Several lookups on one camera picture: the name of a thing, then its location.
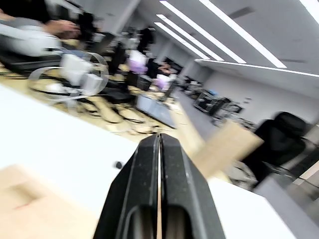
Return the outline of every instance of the wooden desk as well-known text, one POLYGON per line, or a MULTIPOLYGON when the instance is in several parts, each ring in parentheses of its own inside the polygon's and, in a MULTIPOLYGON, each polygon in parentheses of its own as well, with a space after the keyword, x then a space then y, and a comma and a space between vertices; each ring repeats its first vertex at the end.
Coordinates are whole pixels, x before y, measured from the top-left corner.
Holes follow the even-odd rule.
MULTIPOLYGON (((0 68, 0 72, 9 72, 5 68, 0 68)), ((19 76, 18 74, 12 73, 11 75, 13 76, 19 76)), ((25 95, 28 95, 30 97, 36 98, 42 102, 46 102, 45 98, 43 95, 32 92, 31 90, 28 89, 27 87, 27 79, 11 79, 9 77, 4 77, 0 75, 0 83, 9 86, 13 89, 15 89, 18 92, 21 92, 25 95)), ((41 86, 44 86, 47 83, 50 83, 50 80, 41 80, 39 81, 40 83, 40 88, 41 86)), ((121 118, 115 114, 111 109, 110 109, 110 104, 107 103, 107 101, 101 97, 90 97, 89 98, 91 101, 94 101, 98 107, 101 108, 101 112, 106 117, 107 119, 111 121, 120 121, 121 118)), ((56 108, 58 108, 61 111, 67 112, 67 108, 62 105, 56 105, 56 108)), ((197 154, 198 150, 205 144, 204 140, 201 138, 201 136, 198 134, 197 130, 194 128, 192 125, 190 119, 187 117, 186 113, 180 106, 180 104, 177 102, 173 106, 174 110, 171 111, 171 116, 173 120, 175 121, 175 124, 177 125, 177 129, 171 129, 168 126, 163 125, 162 123, 159 123, 158 121, 151 119, 150 117, 147 117, 146 115, 139 113, 137 111, 133 110, 123 110, 121 111, 121 114, 128 118, 132 119, 143 119, 148 122, 148 125, 159 125, 161 130, 160 132, 167 133, 175 138, 177 138, 187 155, 192 159, 194 155, 197 154)), ((91 117, 87 114, 80 114, 77 115, 80 119, 89 122, 91 124, 94 124, 100 128, 103 128, 107 131, 113 132, 114 134, 120 135, 124 138, 127 138, 133 142, 140 142, 142 139, 150 136, 150 134, 139 134, 136 132, 132 132, 130 129, 130 125, 127 121, 122 121, 119 124, 111 124, 108 123, 101 118, 94 118, 91 117)), ((146 131, 145 124, 135 124, 133 125, 136 127, 138 131, 146 131)), ((229 179, 227 176, 219 172, 216 174, 216 177, 229 182, 229 179)))

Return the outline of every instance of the black office chair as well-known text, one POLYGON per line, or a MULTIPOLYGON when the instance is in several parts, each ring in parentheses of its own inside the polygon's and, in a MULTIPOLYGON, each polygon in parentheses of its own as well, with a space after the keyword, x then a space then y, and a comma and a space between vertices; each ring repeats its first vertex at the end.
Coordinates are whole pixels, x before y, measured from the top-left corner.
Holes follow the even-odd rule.
POLYGON ((125 59, 125 48, 123 47, 123 44, 121 42, 118 43, 114 54, 112 55, 112 60, 109 63, 109 74, 114 75, 117 73, 119 69, 119 65, 124 61, 125 59))
POLYGON ((264 143, 242 160, 254 173, 256 186, 271 173, 267 163, 281 166, 306 149, 302 138, 306 129, 305 121, 288 112, 281 112, 260 125, 255 135, 264 143))
POLYGON ((81 35, 79 40, 90 44, 93 39, 93 35, 96 32, 96 28, 93 25, 94 16, 91 13, 84 12, 79 14, 78 24, 80 26, 81 35))

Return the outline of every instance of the white ceiling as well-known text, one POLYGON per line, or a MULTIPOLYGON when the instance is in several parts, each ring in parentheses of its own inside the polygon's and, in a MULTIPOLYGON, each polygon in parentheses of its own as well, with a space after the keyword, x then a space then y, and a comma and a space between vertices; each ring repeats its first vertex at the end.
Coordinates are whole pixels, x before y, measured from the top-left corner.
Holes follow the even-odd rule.
MULTIPOLYGON (((245 7, 253 12, 235 18, 234 21, 256 38, 283 63, 287 69, 319 75, 319 25, 299 0, 211 0, 226 14, 245 7)), ((262 54, 226 25, 198 0, 168 0, 173 6, 208 31, 247 64, 274 67, 262 54)), ((163 6, 159 0, 142 0, 139 13, 150 22, 162 22, 156 14, 164 14, 171 21, 193 35, 227 62, 231 57, 213 45, 205 37, 163 6)), ((282 74, 247 67, 205 64, 214 70, 270 84, 304 95, 319 97, 319 78, 282 74)))

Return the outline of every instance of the ceiling light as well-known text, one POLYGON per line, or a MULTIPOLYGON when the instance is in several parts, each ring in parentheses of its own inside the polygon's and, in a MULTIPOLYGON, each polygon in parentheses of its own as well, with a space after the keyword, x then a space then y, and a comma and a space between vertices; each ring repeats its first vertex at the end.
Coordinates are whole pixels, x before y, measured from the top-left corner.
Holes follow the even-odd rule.
POLYGON ((238 25, 233 19, 227 16, 222 10, 216 7, 209 0, 199 0, 209 10, 222 19, 227 25, 229 25, 234 31, 236 31, 242 38, 244 38, 249 44, 251 44, 257 51, 259 51, 264 57, 266 57, 271 63, 278 68, 287 68, 280 60, 277 59, 269 50, 267 50, 262 44, 259 43, 254 37, 246 32, 240 25, 238 25))
POLYGON ((319 2, 317 0, 299 0, 319 24, 319 2))
POLYGON ((265 69, 265 70, 272 70, 272 71, 281 71, 281 72, 288 72, 298 75, 304 75, 304 76, 313 76, 318 77, 319 75, 306 73, 306 72, 300 72, 300 71, 290 71, 285 69, 279 69, 279 68, 272 68, 272 67, 265 67, 265 66, 256 66, 256 65, 248 65, 248 64, 239 64, 239 63, 233 63, 233 62, 226 62, 226 61, 214 61, 214 60, 203 60, 203 59, 196 59, 196 62, 203 61, 203 62, 214 62, 214 63, 221 63, 221 64, 227 64, 227 65, 235 65, 235 66, 245 66, 245 67, 252 67, 252 68, 259 68, 259 69, 265 69))
POLYGON ((200 34, 202 34, 204 37, 206 37, 210 42, 215 44, 217 47, 219 47, 223 52, 225 52, 227 55, 229 55, 231 58, 233 58, 238 63, 246 63, 243 59, 241 59, 239 56, 237 56, 234 52, 232 52, 228 47, 226 47, 223 43, 218 41, 215 37, 210 35, 207 31, 205 31, 203 28, 201 28, 198 24, 196 24, 194 21, 192 21, 188 16, 186 16, 181 11, 177 10, 173 5, 168 3, 167 1, 160 1, 164 6, 166 6, 169 10, 171 10, 173 13, 175 13, 177 16, 179 16, 183 21, 185 21, 187 24, 189 24, 191 27, 193 27, 196 31, 198 31, 200 34))
POLYGON ((192 43, 194 43, 196 46, 198 46, 200 49, 202 49, 204 52, 206 52, 208 55, 210 55, 211 57, 213 57, 214 59, 216 59, 217 61, 224 61, 223 58, 221 58, 220 56, 218 56, 216 53, 214 53, 213 51, 211 51, 210 49, 208 49, 206 46, 204 46, 202 43, 200 43, 198 40, 196 40, 194 37, 192 37, 191 35, 189 35, 186 31, 184 31, 183 29, 181 29, 179 26, 177 26, 174 22, 172 22, 171 20, 169 20, 168 18, 166 18, 164 15, 162 14, 157 14, 156 16, 158 16, 160 19, 162 19, 164 22, 166 22, 168 25, 170 25, 172 28, 174 28, 176 31, 178 31, 181 35, 183 35, 184 37, 186 37, 188 40, 190 40, 192 43))
POLYGON ((169 35, 171 35, 172 37, 174 37, 177 41, 179 41, 181 44, 183 44, 184 46, 186 46, 189 50, 191 50, 192 52, 194 52, 196 55, 200 56, 203 59, 209 60, 209 57, 207 57, 204 53, 202 53, 201 51, 197 50, 195 47, 193 47, 192 45, 190 45, 188 42, 186 42, 183 38, 181 38, 180 36, 178 36, 176 33, 172 32, 171 30, 169 30, 166 26, 164 26, 162 23, 160 22, 154 22, 155 25, 159 26, 161 29, 163 29, 164 31, 166 31, 169 35))

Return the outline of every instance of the person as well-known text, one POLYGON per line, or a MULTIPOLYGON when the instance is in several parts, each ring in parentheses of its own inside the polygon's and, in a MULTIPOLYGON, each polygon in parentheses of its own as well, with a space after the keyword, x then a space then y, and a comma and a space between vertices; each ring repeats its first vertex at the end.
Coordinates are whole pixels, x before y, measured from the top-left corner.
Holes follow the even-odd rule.
POLYGON ((53 20, 45 0, 0 0, 0 20, 10 21, 16 17, 42 22, 43 30, 57 37, 75 38, 79 34, 76 24, 53 20))
POLYGON ((145 51, 149 44, 155 43, 155 36, 154 36, 155 29, 151 26, 141 30, 140 32, 140 43, 138 45, 137 50, 145 55, 145 51))
POLYGON ((165 62, 161 67, 159 67, 159 74, 165 76, 171 75, 170 65, 167 62, 165 62))

